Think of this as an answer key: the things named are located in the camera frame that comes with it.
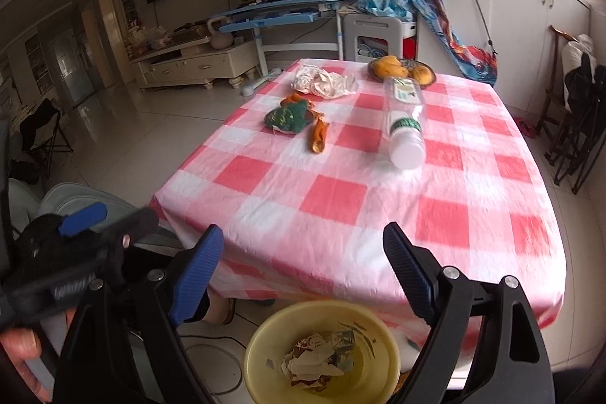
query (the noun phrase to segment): white chair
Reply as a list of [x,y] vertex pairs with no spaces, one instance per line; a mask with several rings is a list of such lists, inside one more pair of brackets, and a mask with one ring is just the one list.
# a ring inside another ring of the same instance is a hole
[[413,36],[415,28],[416,23],[407,23],[405,28],[405,25],[397,18],[348,14],[343,20],[345,60],[357,62],[373,60],[372,57],[366,57],[358,53],[359,37],[385,40],[387,42],[387,55],[402,58],[402,40]]

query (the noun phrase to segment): blue desk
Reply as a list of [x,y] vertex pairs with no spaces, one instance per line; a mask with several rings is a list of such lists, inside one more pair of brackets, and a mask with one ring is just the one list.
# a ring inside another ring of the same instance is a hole
[[[227,16],[232,21],[228,25],[220,27],[219,30],[223,33],[240,30],[253,30],[262,76],[267,75],[267,60],[265,57],[266,52],[326,50],[339,52],[339,60],[343,60],[343,30],[338,9],[342,4],[349,3],[351,1],[355,0],[283,0],[255,4],[253,6],[246,6],[244,8],[233,9],[231,11],[218,14],[217,16]],[[271,16],[272,12],[291,7],[305,7],[320,4],[327,5],[325,11],[335,12],[337,21],[337,43],[287,43],[283,45],[263,45],[261,28],[294,25],[299,23],[314,23],[320,19],[323,19],[320,17],[317,11],[289,13],[282,16]],[[260,17],[259,15],[262,14],[269,14],[269,16]]]

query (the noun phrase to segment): blue cloth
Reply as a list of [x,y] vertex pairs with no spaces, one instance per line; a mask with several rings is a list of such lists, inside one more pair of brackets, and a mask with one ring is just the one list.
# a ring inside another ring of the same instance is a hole
[[408,0],[358,0],[356,7],[379,17],[393,17],[404,22],[413,20],[414,7]]

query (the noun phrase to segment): dining table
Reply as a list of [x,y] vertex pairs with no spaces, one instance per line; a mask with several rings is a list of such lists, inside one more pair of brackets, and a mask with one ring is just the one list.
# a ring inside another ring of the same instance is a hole
[[[358,83],[355,94],[332,100],[304,95],[328,123],[320,154],[310,151],[313,126],[283,134],[264,124],[309,65]],[[546,327],[563,304],[566,262],[526,141],[489,84],[438,74],[422,96],[425,162],[402,171],[383,131],[384,84],[367,64],[298,60],[244,101],[151,206],[186,248],[211,224],[223,230],[210,283],[223,297],[349,300],[421,345],[430,328],[383,251],[383,229],[395,221],[414,245],[469,279],[516,277]],[[469,348],[480,322],[469,325]]]

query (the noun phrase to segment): kettlebell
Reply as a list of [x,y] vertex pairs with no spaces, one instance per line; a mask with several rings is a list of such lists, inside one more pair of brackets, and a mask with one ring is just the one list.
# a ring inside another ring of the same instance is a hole
[[211,18],[206,23],[208,31],[210,31],[210,46],[215,50],[226,49],[233,43],[233,35],[231,33],[221,33],[213,28],[213,23],[219,21],[227,21],[227,16]]

